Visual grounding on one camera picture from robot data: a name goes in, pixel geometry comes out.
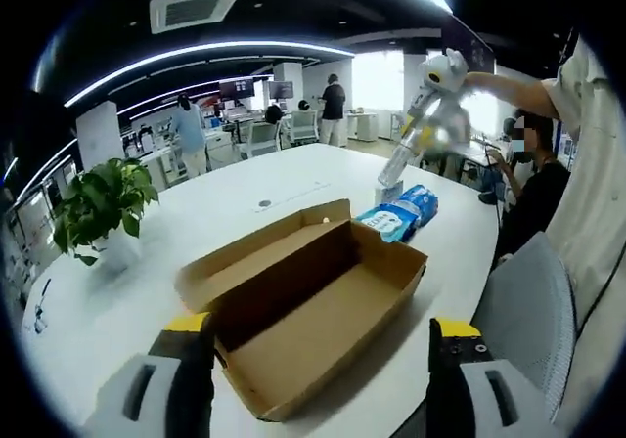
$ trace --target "monitor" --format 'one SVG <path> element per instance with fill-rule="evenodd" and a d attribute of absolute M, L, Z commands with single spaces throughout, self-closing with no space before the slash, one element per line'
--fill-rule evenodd
<path fill-rule="evenodd" d="M 238 79 L 219 83 L 219 94 L 222 101 L 254 97 L 254 82 L 251 79 Z"/>
<path fill-rule="evenodd" d="M 442 50 L 446 48 L 458 50 L 468 62 L 469 71 L 495 73 L 496 58 L 493 50 L 469 27 L 448 17 L 441 28 Z"/>
<path fill-rule="evenodd" d="M 291 99 L 293 97 L 292 81 L 268 81 L 270 99 Z"/>

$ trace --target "person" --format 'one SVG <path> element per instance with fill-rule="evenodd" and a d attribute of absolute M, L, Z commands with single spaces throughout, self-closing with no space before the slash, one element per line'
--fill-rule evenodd
<path fill-rule="evenodd" d="M 324 111 L 320 126 L 320 142 L 340 146 L 343 139 L 347 140 L 347 126 L 343 123 L 345 91 L 339 84 L 339 77 L 334 73 L 329 76 L 328 84 L 322 96 Z"/>
<path fill-rule="evenodd" d="M 186 94 L 178 96 L 178 107 L 172 116 L 170 131 L 178 133 L 183 162 L 190 179 L 206 172 L 206 152 L 203 132 L 204 117 L 198 105 Z"/>
<path fill-rule="evenodd" d="M 511 143 L 507 149 L 505 162 L 513 172 L 515 182 L 521 189 L 534 173 L 532 153 L 526 152 L 524 149 L 514 151 L 513 139 L 520 140 L 523 145 L 523 125 L 515 128 L 522 115 L 523 111 L 518 109 L 513 117 L 505 119 L 501 137 L 501 141 Z M 499 168 L 489 168 L 485 171 L 478 199 L 487 205 L 495 205 L 498 200 L 503 201 L 505 211 L 510 211 L 517 201 L 510 179 Z"/>
<path fill-rule="evenodd" d="M 546 231 L 569 179 L 569 171 L 552 151 L 552 121 L 522 111 L 520 122 L 523 122 L 524 149 L 532 153 L 537 171 L 522 188 L 502 155 L 496 150 L 489 151 L 510 183 L 516 199 L 516 205 L 502 216 L 494 263 L 505 254 L 516 253 L 538 231 Z"/>
<path fill-rule="evenodd" d="M 267 123 L 276 125 L 278 122 L 280 122 L 281 118 L 283 118 L 283 111 L 275 104 L 269 106 L 265 111 L 265 121 Z"/>
<path fill-rule="evenodd" d="M 580 133 L 571 178 L 546 235 L 572 282 L 578 340 L 558 423 L 571 429 L 606 381 L 626 330 L 626 137 L 624 115 L 608 77 L 584 39 L 557 78 L 524 83 L 473 72 L 482 90 L 519 108 L 560 120 Z"/>
<path fill-rule="evenodd" d="M 305 100 L 302 100 L 299 103 L 297 103 L 297 109 L 298 110 L 310 110 L 311 106 Z"/>

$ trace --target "hand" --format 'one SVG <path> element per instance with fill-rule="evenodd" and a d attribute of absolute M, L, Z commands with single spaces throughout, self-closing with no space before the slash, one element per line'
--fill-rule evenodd
<path fill-rule="evenodd" d="M 505 161 L 505 159 L 502 157 L 502 155 L 500 154 L 500 152 L 498 152 L 497 150 L 493 150 L 490 149 L 487 151 L 487 154 L 492 157 L 494 159 L 494 161 L 496 161 L 496 165 L 500 168 L 503 169 L 508 166 L 507 162 Z"/>

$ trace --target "cardboard box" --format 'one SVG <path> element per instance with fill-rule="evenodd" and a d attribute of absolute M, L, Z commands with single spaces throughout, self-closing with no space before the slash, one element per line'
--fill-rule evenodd
<path fill-rule="evenodd" d="M 350 220 L 348 200 L 304 209 L 183 268 L 176 287 L 208 310 L 216 357 L 258 418 L 283 421 L 411 298 L 426 256 Z"/>

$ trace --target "wet wipes package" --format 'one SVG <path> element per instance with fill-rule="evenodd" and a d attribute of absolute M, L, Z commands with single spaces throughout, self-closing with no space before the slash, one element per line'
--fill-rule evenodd
<path fill-rule="evenodd" d="M 407 241 L 416 228 L 437 213 L 437 196 L 424 186 L 412 187 L 391 203 L 382 203 L 356 218 L 374 228 L 386 242 Z"/>

